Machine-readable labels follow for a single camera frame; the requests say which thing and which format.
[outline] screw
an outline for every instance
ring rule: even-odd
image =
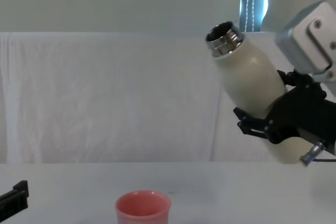
[[[322,22],[321,22],[320,20],[316,20],[316,21],[314,22],[314,26],[315,26],[315,28],[320,29],[321,26],[322,26]]]
[[[328,79],[331,79],[331,78],[334,77],[333,71],[328,71],[325,75],[326,75],[326,78],[328,78]]]
[[[336,50],[336,41],[332,41],[332,42],[330,43],[330,49],[331,49],[331,50]]]

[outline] cable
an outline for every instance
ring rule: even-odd
[[[314,162],[327,162],[327,163],[332,163],[332,162],[336,162],[336,159],[323,159],[323,158],[319,158],[319,159],[314,159]]]

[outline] metal connector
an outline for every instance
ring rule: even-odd
[[[308,166],[314,159],[320,155],[325,150],[325,145],[321,142],[317,142],[316,145],[310,149],[309,152],[304,154],[304,156],[300,157],[300,161],[305,165]]]

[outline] bottle opening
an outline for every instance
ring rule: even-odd
[[[206,41],[214,41],[217,40],[227,34],[228,31],[233,29],[233,23],[232,22],[224,22],[218,26],[215,26],[210,33],[206,36]]]

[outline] pink cup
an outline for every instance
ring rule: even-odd
[[[118,224],[168,224],[170,205],[157,191],[133,191],[116,202]]]

